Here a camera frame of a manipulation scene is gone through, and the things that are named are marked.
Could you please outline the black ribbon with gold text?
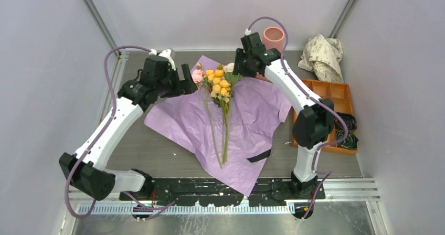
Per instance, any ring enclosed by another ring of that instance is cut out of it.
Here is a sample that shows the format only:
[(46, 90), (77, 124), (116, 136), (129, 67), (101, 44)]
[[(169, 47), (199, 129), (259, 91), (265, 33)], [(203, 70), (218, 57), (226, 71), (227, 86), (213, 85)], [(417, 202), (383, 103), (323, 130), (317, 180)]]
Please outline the black ribbon with gold text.
[(261, 160), (267, 159), (270, 155), (271, 155), (271, 149), (266, 150), (266, 151), (264, 151), (264, 152), (262, 152), (262, 153), (260, 153), (260, 154), (258, 154), (256, 156), (249, 157), (249, 158), (247, 158), (247, 160), (250, 163), (256, 163), (256, 162), (259, 162)]

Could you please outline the pink flower bouquet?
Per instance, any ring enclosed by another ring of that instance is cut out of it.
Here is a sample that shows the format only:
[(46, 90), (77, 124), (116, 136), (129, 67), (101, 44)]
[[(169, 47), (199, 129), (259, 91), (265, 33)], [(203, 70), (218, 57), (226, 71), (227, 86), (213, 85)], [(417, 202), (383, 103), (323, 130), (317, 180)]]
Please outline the pink flower bouquet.
[(255, 78), (259, 79), (259, 80), (262, 80), (262, 81), (265, 81), (265, 82), (270, 82), (271, 83), (271, 81), (267, 77), (265, 77), (264, 75), (260, 74), (259, 72), (257, 72)]

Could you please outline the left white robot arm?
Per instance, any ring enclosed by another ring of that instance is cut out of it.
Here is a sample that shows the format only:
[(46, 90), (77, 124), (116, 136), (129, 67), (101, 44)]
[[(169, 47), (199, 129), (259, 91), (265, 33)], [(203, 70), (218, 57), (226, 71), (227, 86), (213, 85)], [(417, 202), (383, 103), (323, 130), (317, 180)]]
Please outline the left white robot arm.
[(63, 153), (59, 165), (72, 186), (96, 201), (111, 193), (120, 193), (121, 200), (130, 194), (138, 200), (150, 199), (154, 184), (152, 177), (139, 170), (108, 170), (109, 158), (122, 137), (155, 103), (158, 98), (192, 94), (197, 90), (188, 64), (181, 65), (184, 77), (179, 77), (171, 57), (166, 54), (145, 59), (136, 79), (125, 82), (116, 101), (94, 133), (73, 154)]

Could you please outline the yellow flower bunch stems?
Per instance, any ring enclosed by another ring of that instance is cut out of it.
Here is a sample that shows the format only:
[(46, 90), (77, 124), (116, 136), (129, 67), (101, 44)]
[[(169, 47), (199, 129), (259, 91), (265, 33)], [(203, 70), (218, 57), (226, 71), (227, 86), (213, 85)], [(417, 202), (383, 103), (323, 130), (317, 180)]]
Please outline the yellow flower bunch stems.
[(219, 155), (222, 165), (225, 165), (228, 160), (230, 97), (232, 87), (232, 84), (225, 80), (224, 74), (223, 65), (218, 65), (215, 70), (206, 70), (204, 74), (204, 83), (207, 87), (208, 97), (211, 98), (222, 111), (221, 152)]

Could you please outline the pink flower stem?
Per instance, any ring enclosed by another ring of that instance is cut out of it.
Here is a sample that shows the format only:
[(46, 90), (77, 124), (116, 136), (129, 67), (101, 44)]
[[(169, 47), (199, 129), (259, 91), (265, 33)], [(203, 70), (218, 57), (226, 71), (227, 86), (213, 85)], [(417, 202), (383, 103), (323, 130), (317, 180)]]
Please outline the pink flower stem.
[(215, 155), (217, 158), (218, 165), (222, 169), (223, 165), (222, 165), (221, 158), (218, 154), (218, 149), (217, 149), (217, 145), (216, 145), (216, 137), (215, 137), (215, 132), (214, 132), (213, 118), (210, 114), (210, 109), (209, 109), (209, 105), (208, 105), (208, 93), (207, 93), (207, 87), (205, 86), (205, 83), (204, 83), (204, 79), (205, 79), (204, 74), (205, 74), (205, 72), (203, 70), (202, 64), (198, 63), (196, 66), (196, 69), (192, 72), (192, 80), (196, 84), (198, 94), (203, 100), (204, 107), (205, 107), (207, 117), (208, 117), (208, 121), (210, 124), (210, 131), (211, 131), (211, 136), (212, 136), (212, 140), (213, 140), (214, 152), (215, 152)]

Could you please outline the purple wrapping paper sheet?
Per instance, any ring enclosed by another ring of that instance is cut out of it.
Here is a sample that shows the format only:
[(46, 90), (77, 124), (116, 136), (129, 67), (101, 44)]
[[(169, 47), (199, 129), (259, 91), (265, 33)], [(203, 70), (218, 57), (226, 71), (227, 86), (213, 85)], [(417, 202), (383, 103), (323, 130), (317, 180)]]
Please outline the purple wrapping paper sheet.
[(193, 153), (209, 175), (249, 196), (266, 162), (250, 159), (272, 148), (291, 103), (273, 83), (242, 78), (230, 103), (227, 161), (220, 165), (223, 112), (213, 101), (205, 103), (204, 96), (200, 89), (168, 98), (150, 109), (144, 124)]

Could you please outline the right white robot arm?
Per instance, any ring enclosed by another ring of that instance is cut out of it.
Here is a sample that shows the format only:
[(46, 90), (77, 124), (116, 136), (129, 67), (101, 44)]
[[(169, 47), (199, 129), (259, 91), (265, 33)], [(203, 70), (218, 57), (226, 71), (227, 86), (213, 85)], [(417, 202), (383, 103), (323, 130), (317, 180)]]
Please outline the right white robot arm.
[(322, 99), (309, 89), (277, 49), (265, 47), (258, 33), (246, 30), (241, 43), (242, 48), (236, 50), (234, 73), (244, 77), (264, 75), (297, 113), (292, 135), (298, 144), (298, 156), (291, 173), (291, 191), (295, 197), (303, 199), (317, 181), (315, 156), (333, 130), (334, 104), (331, 99)]

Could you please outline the white flower with leaves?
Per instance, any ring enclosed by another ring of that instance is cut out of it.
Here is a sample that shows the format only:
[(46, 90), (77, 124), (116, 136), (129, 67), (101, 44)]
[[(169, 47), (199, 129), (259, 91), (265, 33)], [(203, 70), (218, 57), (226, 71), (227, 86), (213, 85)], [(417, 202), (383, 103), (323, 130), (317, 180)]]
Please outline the white flower with leaves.
[(235, 67), (235, 64), (232, 62), (232, 63), (229, 63), (229, 64), (223, 66), (223, 68), (222, 68), (222, 70), (225, 72), (224, 78), (230, 84), (236, 84), (242, 79), (241, 75), (234, 74), (234, 67)]

